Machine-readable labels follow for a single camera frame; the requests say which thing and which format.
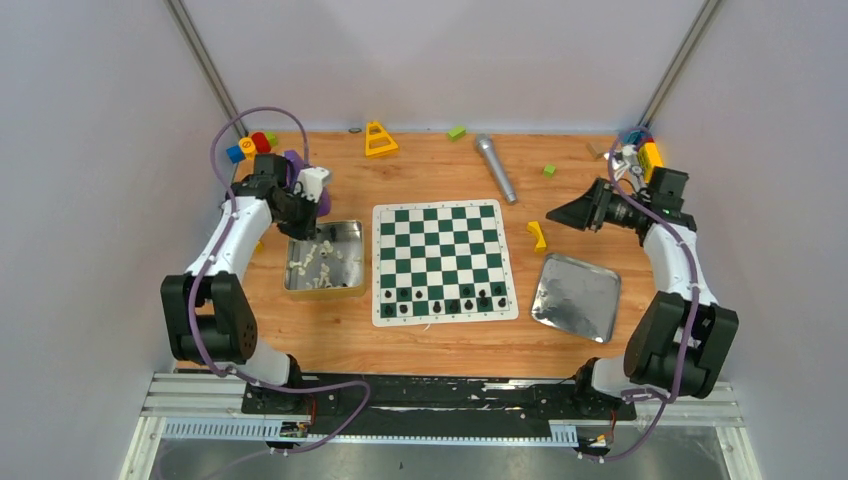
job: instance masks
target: green and white chessboard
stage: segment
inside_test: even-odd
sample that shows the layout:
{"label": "green and white chessboard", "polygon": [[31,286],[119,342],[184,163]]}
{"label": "green and white chessboard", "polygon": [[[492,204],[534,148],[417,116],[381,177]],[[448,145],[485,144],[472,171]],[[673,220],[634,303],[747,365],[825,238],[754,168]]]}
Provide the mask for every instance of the green and white chessboard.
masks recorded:
{"label": "green and white chessboard", "polygon": [[374,207],[378,327],[518,318],[497,200]]}

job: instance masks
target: blue toy block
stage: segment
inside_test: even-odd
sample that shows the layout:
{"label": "blue toy block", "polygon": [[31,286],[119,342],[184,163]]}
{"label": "blue toy block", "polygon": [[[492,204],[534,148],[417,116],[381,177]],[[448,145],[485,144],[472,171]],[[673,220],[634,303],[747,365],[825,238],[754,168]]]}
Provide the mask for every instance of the blue toy block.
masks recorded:
{"label": "blue toy block", "polygon": [[241,151],[241,148],[238,145],[228,148],[227,156],[230,157],[230,161],[233,163],[238,163],[244,160],[244,152]]}

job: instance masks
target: wooden table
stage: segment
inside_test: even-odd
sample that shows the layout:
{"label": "wooden table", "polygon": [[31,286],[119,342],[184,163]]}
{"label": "wooden table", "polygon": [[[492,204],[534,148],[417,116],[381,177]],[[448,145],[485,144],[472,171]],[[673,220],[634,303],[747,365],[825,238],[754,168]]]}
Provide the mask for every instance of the wooden table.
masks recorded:
{"label": "wooden table", "polygon": [[[611,137],[495,135],[496,148],[518,195],[509,206],[498,192],[473,137],[451,143],[443,133],[394,134],[400,152],[366,159],[364,134],[310,135],[311,161],[333,171],[332,211],[322,221],[359,220],[366,232],[368,291],[359,298],[325,302],[291,300],[283,289],[288,238],[276,228],[262,237],[244,278],[244,290],[262,337],[297,358],[305,371],[429,375],[566,377],[587,359],[615,356],[654,296],[650,264],[632,231],[605,226],[579,232],[545,220],[545,213],[584,193],[603,162],[587,142]],[[300,139],[279,134],[280,149],[301,151]],[[542,175],[547,164],[553,178]],[[253,169],[239,165],[236,178]],[[501,202],[521,315],[517,320],[377,328],[371,324],[371,211],[375,205],[496,198]],[[606,345],[579,338],[530,318],[544,254],[533,253],[527,222],[538,220],[548,251],[618,272],[622,295],[613,339]]]}

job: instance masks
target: yellow toy block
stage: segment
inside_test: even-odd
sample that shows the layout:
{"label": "yellow toy block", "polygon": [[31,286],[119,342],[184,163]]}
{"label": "yellow toy block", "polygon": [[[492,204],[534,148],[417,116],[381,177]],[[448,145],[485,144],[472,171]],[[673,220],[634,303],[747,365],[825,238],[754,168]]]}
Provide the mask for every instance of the yellow toy block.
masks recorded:
{"label": "yellow toy block", "polygon": [[368,122],[365,127],[365,157],[377,158],[400,149],[380,122]]}
{"label": "yellow toy block", "polygon": [[654,172],[654,167],[663,166],[660,151],[657,149],[657,144],[654,142],[645,142],[645,144],[642,145],[642,148],[639,149],[637,158],[639,158],[639,165],[642,166],[642,170],[645,172],[643,174],[645,182],[651,181],[651,174]]}
{"label": "yellow toy block", "polygon": [[527,231],[536,237],[536,246],[533,251],[536,253],[544,253],[548,249],[548,244],[545,242],[545,236],[542,235],[542,227],[539,222],[530,222],[527,224]]}
{"label": "yellow toy block", "polygon": [[244,158],[248,160],[256,158],[256,144],[253,143],[252,138],[244,137],[239,140],[239,148],[241,148],[242,153],[244,153]]}

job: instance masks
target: metal pole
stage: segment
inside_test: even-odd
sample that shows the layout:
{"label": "metal pole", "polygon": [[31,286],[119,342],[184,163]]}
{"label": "metal pole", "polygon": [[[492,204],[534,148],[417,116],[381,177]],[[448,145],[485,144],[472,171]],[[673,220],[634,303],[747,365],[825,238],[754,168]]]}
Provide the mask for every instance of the metal pole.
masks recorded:
{"label": "metal pole", "polygon": [[686,65],[686,61],[689,59],[689,56],[695,49],[695,46],[703,36],[704,31],[706,31],[707,26],[715,16],[715,12],[721,4],[722,0],[705,0],[704,4],[701,5],[701,10],[695,16],[695,21],[692,22],[692,26],[689,27],[689,31],[683,38],[680,48],[678,48],[677,53],[674,54],[671,64],[669,64],[665,75],[663,75],[662,80],[660,80],[660,84],[651,96],[651,101],[648,102],[645,112],[639,119],[640,126],[648,127],[654,121],[657,111],[668,96],[668,93],[671,91],[675,81],[677,81],[677,77]]}
{"label": "metal pole", "polygon": [[[212,88],[212,93],[214,93],[215,97],[218,99],[218,104],[221,106],[224,114],[227,115],[229,119],[235,118],[236,115],[238,115],[238,109],[236,108],[232,97],[230,97],[227,87],[224,86],[224,81],[221,80],[221,75],[218,74],[215,64],[212,63],[212,58],[209,57],[206,47],[203,46],[203,41],[200,39],[200,34],[197,33],[197,29],[194,27],[194,22],[191,21],[191,16],[188,14],[185,3],[183,3],[183,0],[164,0],[164,2],[165,5],[168,6],[168,10],[171,12],[174,22],[177,24],[177,27],[179,27],[180,32],[183,34],[183,38],[185,38],[186,43],[191,49],[191,53],[194,55],[195,60],[197,60],[197,64],[203,71],[203,75],[209,82],[209,87]],[[233,127],[236,129],[236,132],[238,132],[239,137],[247,135],[247,128],[245,128],[244,123],[241,120],[237,121]]]}

